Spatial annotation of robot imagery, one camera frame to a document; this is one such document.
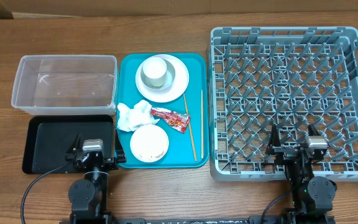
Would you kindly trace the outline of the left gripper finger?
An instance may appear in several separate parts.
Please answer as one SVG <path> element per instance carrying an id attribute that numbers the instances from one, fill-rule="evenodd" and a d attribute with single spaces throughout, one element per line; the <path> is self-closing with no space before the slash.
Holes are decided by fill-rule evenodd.
<path id="1" fill-rule="evenodd" d="M 114 150 L 117 162 L 126 162 L 126 155 L 119 140 L 118 132 L 115 133 Z"/>
<path id="2" fill-rule="evenodd" d="M 68 153 L 73 153 L 75 150 L 77 150 L 78 148 L 80 148 L 80 142 L 81 142 L 81 134 L 78 133 L 74 139 L 74 141 L 72 142 L 72 144 L 70 145 L 70 147 L 68 148 Z"/>

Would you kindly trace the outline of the small pink white bowl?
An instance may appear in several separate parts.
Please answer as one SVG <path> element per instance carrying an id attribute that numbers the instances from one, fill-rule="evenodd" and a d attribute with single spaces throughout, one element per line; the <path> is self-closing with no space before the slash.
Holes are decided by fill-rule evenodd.
<path id="1" fill-rule="evenodd" d="M 168 147 L 167 133 L 154 124 L 140 127 L 134 131 L 130 140 L 130 149 L 134 157 L 146 163 L 161 160 L 167 153 Z"/>

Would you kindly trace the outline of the white napkin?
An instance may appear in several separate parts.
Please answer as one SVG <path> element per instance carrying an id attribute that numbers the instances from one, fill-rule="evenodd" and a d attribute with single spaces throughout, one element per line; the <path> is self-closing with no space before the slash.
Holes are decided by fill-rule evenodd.
<path id="1" fill-rule="evenodd" d="M 140 100 L 133 108 L 129 108 L 124 103 L 119 103 L 117 105 L 119 112 L 117 128 L 121 131 L 131 132 L 148 124 L 157 124 L 159 119 L 154 118 L 151 109 L 152 105 L 145 100 Z"/>

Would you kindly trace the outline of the red snack wrapper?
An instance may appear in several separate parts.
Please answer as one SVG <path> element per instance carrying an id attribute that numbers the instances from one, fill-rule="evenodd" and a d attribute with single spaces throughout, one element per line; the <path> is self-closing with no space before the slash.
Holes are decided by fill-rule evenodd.
<path id="1" fill-rule="evenodd" d="M 171 128 L 184 133 L 190 123 L 190 115 L 181 114 L 165 108 L 151 108 L 150 114 L 162 118 Z"/>

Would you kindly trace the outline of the large white plate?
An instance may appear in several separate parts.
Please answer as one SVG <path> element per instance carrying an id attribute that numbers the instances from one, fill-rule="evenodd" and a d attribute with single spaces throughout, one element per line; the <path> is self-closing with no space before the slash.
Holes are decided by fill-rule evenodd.
<path id="1" fill-rule="evenodd" d="M 165 90 L 152 90 L 148 88 L 143 84 L 140 77 L 141 68 L 145 62 L 143 61 L 137 69 L 135 75 L 135 83 L 142 96 L 150 101 L 157 103 L 166 103 L 182 96 L 189 82 L 189 73 L 185 64 L 179 58 L 168 54 L 159 54 L 151 57 L 160 57 L 162 59 L 168 60 L 175 68 L 175 80 L 173 81 L 173 84 Z"/>

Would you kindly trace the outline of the white cup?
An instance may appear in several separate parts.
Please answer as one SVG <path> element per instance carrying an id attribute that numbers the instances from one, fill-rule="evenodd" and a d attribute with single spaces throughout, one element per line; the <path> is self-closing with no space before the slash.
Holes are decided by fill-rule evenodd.
<path id="1" fill-rule="evenodd" d="M 161 87 L 166 80 L 167 64 L 159 57 L 148 58 L 142 67 L 145 81 L 153 88 Z"/>

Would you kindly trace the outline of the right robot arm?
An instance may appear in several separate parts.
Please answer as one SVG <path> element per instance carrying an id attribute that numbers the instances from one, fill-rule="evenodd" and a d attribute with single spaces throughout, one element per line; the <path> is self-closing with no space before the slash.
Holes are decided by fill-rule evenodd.
<path id="1" fill-rule="evenodd" d="M 263 211 L 260 222 L 265 221 L 269 208 L 288 194 L 292 195 L 293 208 L 286 208 L 275 218 L 276 223 L 334 223 L 327 216 L 333 209 L 337 185 L 326 177 L 313 174 L 313 164 L 324 159 L 328 142 L 310 124 L 304 142 L 293 147 L 281 144 L 276 125 L 272 126 L 265 153 L 275 156 L 274 164 L 284 166 L 290 190 L 273 200 Z"/>

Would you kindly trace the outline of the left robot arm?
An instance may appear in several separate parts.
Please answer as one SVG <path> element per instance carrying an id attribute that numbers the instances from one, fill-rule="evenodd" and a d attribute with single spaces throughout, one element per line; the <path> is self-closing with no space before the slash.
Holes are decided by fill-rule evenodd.
<path id="1" fill-rule="evenodd" d="M 78 172 L 83 172 L 84 177 L 75 181 L 68 191 L 71 202 L 69 224 L 119 222 L 107 211 L 109 171 L 118 170 L 119 164 L 126 162 L 118 135 L 115 135 L 115 152 L 113 157 L 105 156 L 102 139 L 82 141 L 81 134 L 76 135 L 65 160 Z"/>

